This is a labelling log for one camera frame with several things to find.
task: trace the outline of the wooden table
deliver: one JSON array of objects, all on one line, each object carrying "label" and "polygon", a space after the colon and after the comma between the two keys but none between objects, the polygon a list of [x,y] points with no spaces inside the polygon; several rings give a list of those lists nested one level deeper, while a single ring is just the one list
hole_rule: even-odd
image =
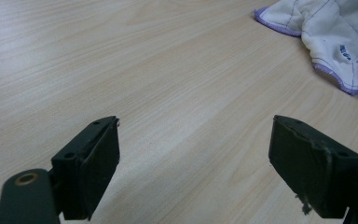
[{"label": "wooden table", "polygon": [[358,152],[358,97],[254,20],[273,3],[0,1],[0,190],[116,115],[121,162],[91,223],[342,223],[303,215],[269,139],[279,114]]}]

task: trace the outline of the fabric towel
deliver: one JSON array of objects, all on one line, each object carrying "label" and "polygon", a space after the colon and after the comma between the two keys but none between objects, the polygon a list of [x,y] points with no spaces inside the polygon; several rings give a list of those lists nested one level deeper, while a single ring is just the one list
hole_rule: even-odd
[{"label": "fabric towel", "polygon": [[312,65],[358,94],[358,0],[281,0],[255,11],[255,19],[285,35],[301,37]]}]

